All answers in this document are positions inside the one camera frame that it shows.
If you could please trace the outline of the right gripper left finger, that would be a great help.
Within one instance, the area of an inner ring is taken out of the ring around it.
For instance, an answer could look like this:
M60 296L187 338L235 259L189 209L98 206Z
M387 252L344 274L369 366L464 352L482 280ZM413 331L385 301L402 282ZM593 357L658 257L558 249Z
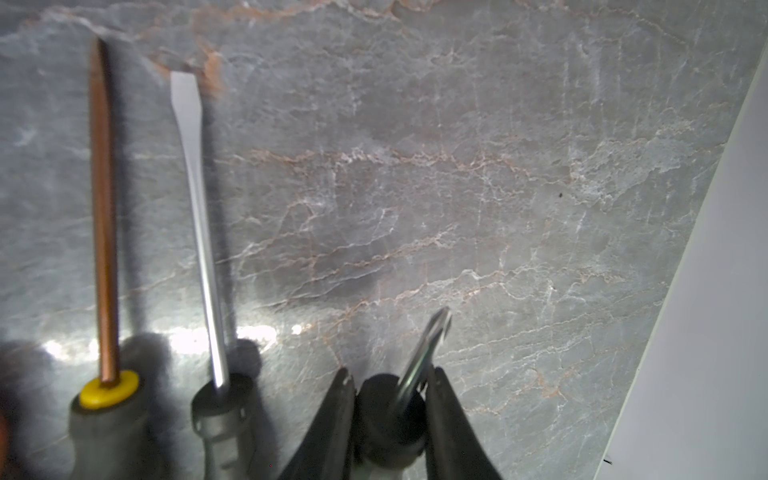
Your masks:
M355 397L354 379L341 368L280 480L350 478Z

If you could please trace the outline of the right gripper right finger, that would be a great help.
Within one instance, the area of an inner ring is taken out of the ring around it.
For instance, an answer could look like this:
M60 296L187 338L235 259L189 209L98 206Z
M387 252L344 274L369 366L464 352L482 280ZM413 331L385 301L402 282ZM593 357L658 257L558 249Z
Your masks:
M440 367L427 371L426 470L429 480L501 480Z

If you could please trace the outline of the black yellow stubby screwdriver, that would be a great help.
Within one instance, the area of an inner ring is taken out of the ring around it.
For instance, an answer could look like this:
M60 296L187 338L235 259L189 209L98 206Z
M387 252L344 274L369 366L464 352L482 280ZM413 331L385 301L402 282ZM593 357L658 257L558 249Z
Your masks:
M377 374L364 381L355 405L352 479L400 479L423 453L427 423L421 391L451 318L449 307L430 318L402 375Z

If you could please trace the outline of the yellow collar screwdriver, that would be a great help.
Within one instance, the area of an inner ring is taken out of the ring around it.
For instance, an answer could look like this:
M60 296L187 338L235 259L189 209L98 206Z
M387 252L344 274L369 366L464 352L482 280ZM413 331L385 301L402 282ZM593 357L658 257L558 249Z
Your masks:
M73 479L140 479L151 469L142 380L121 367L117 284L115 170L106 43L99 37L89 62L91 192L98 376L70 404Z

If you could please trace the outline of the white storage box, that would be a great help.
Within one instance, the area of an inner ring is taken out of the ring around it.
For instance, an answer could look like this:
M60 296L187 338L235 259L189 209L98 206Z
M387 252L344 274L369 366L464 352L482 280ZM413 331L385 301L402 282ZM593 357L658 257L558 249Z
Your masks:
M597 471L767 475L767 68L760 65Z

